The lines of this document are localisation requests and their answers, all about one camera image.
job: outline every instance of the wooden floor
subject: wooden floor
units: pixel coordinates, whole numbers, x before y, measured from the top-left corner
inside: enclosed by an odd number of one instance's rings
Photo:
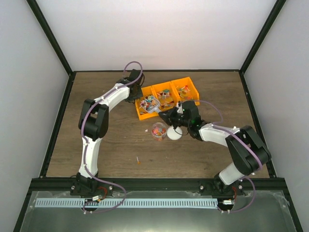
[[[190,76],[200,99],[213,103],[224,117],[223,126],[253,126],[237,72],[145,72],[143,86]],[[82,139],[78,121],[85,99],[94,99],[113,87],[119,72],[79,72],[63,117],[47,176],[75,175],[81,164]],[[202,119],[216,121],[216,111],[201,103]],[[100,177],[214,177],[232,162],[226,147],[195,140],[155,141],[149,129],[159,117],[139,121],[134,104],[121,102],[110,113],[109,130],[98,157]],[[266,166],[254,177],[268,177]]]

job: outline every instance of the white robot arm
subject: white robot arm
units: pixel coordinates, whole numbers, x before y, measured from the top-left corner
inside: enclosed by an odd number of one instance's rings
[[[127,87],[124,83],[125,81],[120,81],[105,95],[94,100],[87,99],[84,102],[79,122],[80,129],[83,129],[82,125],[84,125],[83,157],[77,174],[81,184],[89,186],[92,176],[98,175],[98,151],[102,137],[108,130],[109,112],[122,100],[138,99],[142,96],[139,83]],[[86,122],[83,124],[86,113],[93,105],[95,107],[91,113],[97,114],[97,117],[86,117]],[[228,147],[233,162],[215,176],[215,186],[219,190],[226,188],[244,175],[255,172],[271,159],[266,145],[252,127],[225,128],[206,122],[201,119],[194,101],[179,102],[177,107],[160,112],[159,116],[174,129],[180,126],[187,127],[191,137],[195,139]]]
[[[124,84],[117,83],[114,88],[112,88],[109,92],[110,95],[108,95],[107,98],[104,98],[104,95],[102,95],[99,98],[94,99],[95,102],[99,102],[99,105],[104,105],[108,108],[108,112],[110,112],[119,102],[121,102],[124,99],[127,99],[130,94],[130,88],[129,87],[123,87]],[[79,173],[86,177],[91,178],[89,173],[85,170],[84,166],[84,156],[86,157],[86,164],[89,172],[92,175],[96,175],[98,173],[98,150],[102,141],[102,138],[97,138],[96,140],[93,140],[93,138],[85,136],[85,138],[82,138],[83,140],[83,156],[82,156],[82,163],[81,167],[79,168]]]

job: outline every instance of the orange plastic bin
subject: orange plastic bin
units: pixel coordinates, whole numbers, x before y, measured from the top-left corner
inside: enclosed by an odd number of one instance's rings
[[[179,94],[176,88],[173,86],[173,84],[170,81],[157,84],[157,85],[153,85],[151,87],[153,88],[156,94],[155,98],[157,98],[161,103],[161,106],[159,107],[161,111],[166,111],[166,110],[173,108],[174,106],[176,106],[176,103],[180,101]],[[160,97],[160,92],[166,89],[169,90],[169,96]]]
[[[171,81],[174,85],[174,88],[177,91],[177,94],[181,101],[187,101],[187,100],[199,100],[199,93],[197,89],[195,88],[192,80],[190,77],[185,77],[182,79],[177,79]],[[182,88],[185,88],[187,86],[188,91],[185,94],[180,95],[179,91],[181,91]]]
[[[151,86],[143,87],[143,88],[141,88],[141,91],[143,92],[144,97],[149,96],[149,95],[154,95],[154,97],[157,98],[156,93],[153,91],[153,88]],[[135,107],[136,107],[136,111],[137,111],[137,114],[138,114],[140,120],[144,120],[144,119],[155,117],[155,116],[159,115],[157,112],[147,113],[140,106],[140,99],[135,100]]]

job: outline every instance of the clear plastic cup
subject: clear plastic cup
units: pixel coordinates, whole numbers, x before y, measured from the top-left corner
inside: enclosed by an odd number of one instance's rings
[[[161,122],[157,122],[151,128],[151,135],[155,140],[162,141],[166,137],[166,131],[166,126]]]

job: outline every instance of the white wall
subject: white wall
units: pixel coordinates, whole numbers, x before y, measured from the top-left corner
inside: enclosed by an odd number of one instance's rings
[[[245,73],[277,174],[309,231],[309,1],[287,1]]]
[[[68,79],[25,0],[0,1],[0,230],[38,177]]]
[[[275,0],[38,0],[73,70],[239,69]]]

